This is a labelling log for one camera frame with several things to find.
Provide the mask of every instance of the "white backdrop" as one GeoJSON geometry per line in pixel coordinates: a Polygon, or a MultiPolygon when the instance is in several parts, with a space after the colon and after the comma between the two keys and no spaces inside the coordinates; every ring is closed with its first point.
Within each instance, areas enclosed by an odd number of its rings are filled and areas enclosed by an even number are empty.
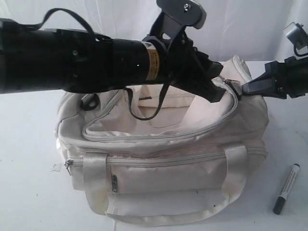
{"type": "MultiPolygon", "coordinates": [[[[285,26],[296,21],[308,28],[306,0],[197,0],[207,12],[201,30],[188,35],[210,58],[225,61],[238,54],[247,61],[284,59],[293,54],[285,26]]],[[[0,17],[38,23],[53,7],[71,9],[95,31],[112,38],[142,39],[158,16],[155,0],[0,0],[0,17]]],[[[81,28],[66,13],[56,13],[45,25],[81,28]]]]}

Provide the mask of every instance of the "warning label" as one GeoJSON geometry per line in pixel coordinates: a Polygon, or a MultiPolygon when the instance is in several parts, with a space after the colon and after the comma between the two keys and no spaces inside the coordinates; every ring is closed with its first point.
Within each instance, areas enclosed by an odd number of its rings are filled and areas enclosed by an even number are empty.
{"type": "Polygon", "coordinates": [[[146,80],[155,80],[159,71],[159,56],[155,46],[150,42],[142,42],[148,50],[150,66],[146,80]]]}

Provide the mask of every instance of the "bag pocket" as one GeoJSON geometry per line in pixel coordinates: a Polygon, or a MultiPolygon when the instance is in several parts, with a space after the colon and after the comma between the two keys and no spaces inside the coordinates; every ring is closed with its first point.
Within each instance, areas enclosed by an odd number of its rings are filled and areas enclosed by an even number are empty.
{"type": "MultiPolygon", "coordinates": [[[[248,168],[252,171],[256,165],[263,162],[266,151],[264,148],[247,150],[248,168]]],[[[80,184],[83,158],[70,157],[66,161],[66,166],[73,175],[73,182],[80,184]]],[[[148,159],[129,155],[127,158],[118,158],[116,155],[109,155],[106,159],[106,183],[109,193],[219,189],[226,174],[227,161],[223,151],[148,159]]]]}

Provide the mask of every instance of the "black marker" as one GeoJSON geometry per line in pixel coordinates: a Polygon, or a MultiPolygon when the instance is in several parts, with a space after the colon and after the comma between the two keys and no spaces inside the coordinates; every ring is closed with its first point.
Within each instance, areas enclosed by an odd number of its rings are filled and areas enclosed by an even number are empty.
{"type": "Polygon", "coordinates": [[[275,207],[273,209],[273,212],[275,214],[279,215],[281,213],[284,203],[292,189],[292,186],[293,186],[293,183],[294,183],[294,180],[295,180],[295,177],[298,171],[299,171],[299,165],[294,164],[291,168],[287,181],[285,182],[284,187],[282,188],[281,193],[277,198],[275,207]]]}

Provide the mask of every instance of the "bag strap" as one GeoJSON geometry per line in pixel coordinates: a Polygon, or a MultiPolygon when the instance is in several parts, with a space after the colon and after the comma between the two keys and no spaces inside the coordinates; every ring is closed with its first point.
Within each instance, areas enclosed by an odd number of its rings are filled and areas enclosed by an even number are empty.
{"type": "MultiPolygon", "coordinates": [[[[107,210],[108,205],[106,204],[108,204],[108,202],[95,204],[93,206],[94,201],[92,201],[91,198],[89,201],[89,198],[87,196],[89,205],[94,212],[97,213],[97,211],[99,211],[100,213],[98,214],[105,215],[107,217],[110,217],[110,218],[113,218],[113,219],[116,219],[116,220],[119,220],[125,223],[136,224],[136,225],[145,225],[145,226],[180,225],[180,224],[193,223],[193,222],[198,222],[198,221],[207,219],[219,213],[221,210],[223,210],[229,204],[234,202],[241,195],[244,189],[245,183],[246,183],[247,176],[248,176],[247,150],[243,144],[237,143],[235,145],[226,147],[225,155],[227,158],[227,175],[221,187],[221,191],[225,197],[225,200],[222,201],[219,205],[216,205],[215,207],[205,209],[199,212],[180,214],[180,215],[138,217],[138,216],[115,215],[115,214],[109,214],[109,213],[103,212],[104,209],[105,211],[107,210]]],[[[84,177],[84,179],[85,180],[88,179],[90,181],[93,180],[88,177],[86,178],[84,177]]],[[[86,195],[87,194],[89,195],[89,191],[91,192],[93,191],[93,189],[87,187],[86,181],[84,183],[85,183],[86,195]]],[[[96,194],[96,195],[97,196],[100,195],[100,197],[107,197],[106,195],[103,194],[103,191],[101,191],[101,193],[96,194]]]]}

